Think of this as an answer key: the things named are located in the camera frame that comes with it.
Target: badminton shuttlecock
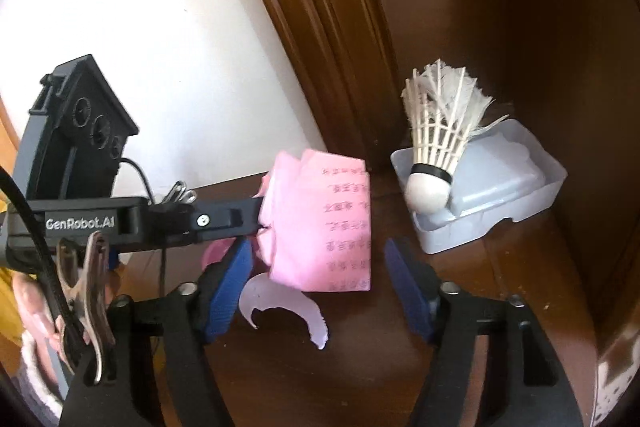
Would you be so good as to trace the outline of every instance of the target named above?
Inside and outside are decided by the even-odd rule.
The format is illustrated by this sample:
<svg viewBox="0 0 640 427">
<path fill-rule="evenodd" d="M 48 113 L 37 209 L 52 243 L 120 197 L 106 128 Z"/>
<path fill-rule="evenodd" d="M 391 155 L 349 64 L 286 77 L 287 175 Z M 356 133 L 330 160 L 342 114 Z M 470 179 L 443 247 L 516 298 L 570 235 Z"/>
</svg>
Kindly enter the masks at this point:
<svg viewBox="0 0 640 427">
<path fill-rule="evenodd" d="M 420 74 L 414 70 L 406 81 L 402 99 L 411 125 L 414 166 L 404 197 L 414 212 L 433 214 L 446 206 L 469 139 L 506 118 L 480 127 L 493 99 L 476 87 L 477 80 L 465 68 L 451 68 L 438 60 Z"/>
</svg>

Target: pink paper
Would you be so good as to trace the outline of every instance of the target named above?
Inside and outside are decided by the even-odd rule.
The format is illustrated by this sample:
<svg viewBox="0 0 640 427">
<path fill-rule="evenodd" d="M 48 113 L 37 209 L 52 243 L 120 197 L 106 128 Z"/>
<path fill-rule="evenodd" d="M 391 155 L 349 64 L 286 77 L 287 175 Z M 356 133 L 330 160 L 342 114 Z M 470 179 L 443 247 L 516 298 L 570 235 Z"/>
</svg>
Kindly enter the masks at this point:
<svg viewBox="0 0 640 427">
<path fill-rule="evenodd" d="M 280 153 L 258 234 L 270 278 L 302 291 L 370 288 L 369 175 L 364 161 L 313 150 Z"/>
</svg>

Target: blue gripper pad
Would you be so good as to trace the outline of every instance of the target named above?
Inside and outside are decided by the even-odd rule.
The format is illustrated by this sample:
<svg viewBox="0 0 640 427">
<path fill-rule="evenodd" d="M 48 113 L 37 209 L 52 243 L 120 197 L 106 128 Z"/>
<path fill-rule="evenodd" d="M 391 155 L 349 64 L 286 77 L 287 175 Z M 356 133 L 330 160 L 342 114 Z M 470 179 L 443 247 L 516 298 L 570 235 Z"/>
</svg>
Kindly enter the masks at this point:
<svg viewBox="0 0 640 427">
<path fill-rule="evenodd" d="M 398 295 L 409 330 L 430 342 L 435 332 L 434 318 L 440 303 L 440 282 L 433 268 L 413 258 L 408 241 L 389 239 L 385 264 Z"/>
<path fill-rule="evenodd" d="M 236 239 L 222 261 L 207 267 L 207 270 L 223 272 L 209 301 L 209 317 L 204 328 L 206 342 L 213 342 L 217 336 L 228 331 L 242 288 L 249 280 L 253 267 L 251 242 L 246 238 Z"/>
<path fill-rule="evenodd" d="M 120 258 L 118 254 L 120 252 L 115 247 L 109 248 L 109 271 L 115 270 L 120 265 Z"/>
</svg>

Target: screw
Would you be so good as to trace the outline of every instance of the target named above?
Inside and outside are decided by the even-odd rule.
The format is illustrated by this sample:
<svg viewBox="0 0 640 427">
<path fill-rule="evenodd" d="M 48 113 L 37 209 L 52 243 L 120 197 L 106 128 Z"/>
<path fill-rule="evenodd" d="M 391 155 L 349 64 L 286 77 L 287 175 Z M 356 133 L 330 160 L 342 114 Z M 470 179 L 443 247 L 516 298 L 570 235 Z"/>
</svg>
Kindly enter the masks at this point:
<svg viewBox="0 0 640 427">
<path fill-rule="evenodd" d="M 442 283 L 440 289 L 447 295 L 458 295 L 458 293 L 460 293 L 460 286 L 451 281 Z"/>
<path fill-rule="evenodd" d="M 211 222 L 211 218 L 207 216 L 207 214 L 202 214 L 201 216 L 198 216 L 198 220 L 196 221 L 199 227 L 206 227 L 210 222 Z"/>
<path fill-rule="evenodd" d="M 522 301 L 522 298 L 516 294 L 513 294 L 511 297 L 509 297 L 509 304 L 511 304 L 511 306 L 515 306 L 516 308 L 524 308 L 524 302 Z"/>
<path fill-rule="evenodd" d="M 194 282 L 183 282 L 178 286 L 178 292 L 181 295 L 192 295 L 198 289 L 198 285 Z"/>
</svg>

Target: wooden molding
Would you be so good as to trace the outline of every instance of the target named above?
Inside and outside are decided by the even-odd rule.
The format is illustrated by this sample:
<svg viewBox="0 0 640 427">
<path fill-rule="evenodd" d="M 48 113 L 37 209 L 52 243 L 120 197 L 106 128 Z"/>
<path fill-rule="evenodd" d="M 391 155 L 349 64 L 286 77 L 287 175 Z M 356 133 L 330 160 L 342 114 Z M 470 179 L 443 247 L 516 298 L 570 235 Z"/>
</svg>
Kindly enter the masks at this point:
<svg viewBox="0 0 640 427">
<path fill-rule="evenodd" d="M 379 0 L 263 0 L 331 152 L 389 165 L 406 127 Z"/>
</svg>

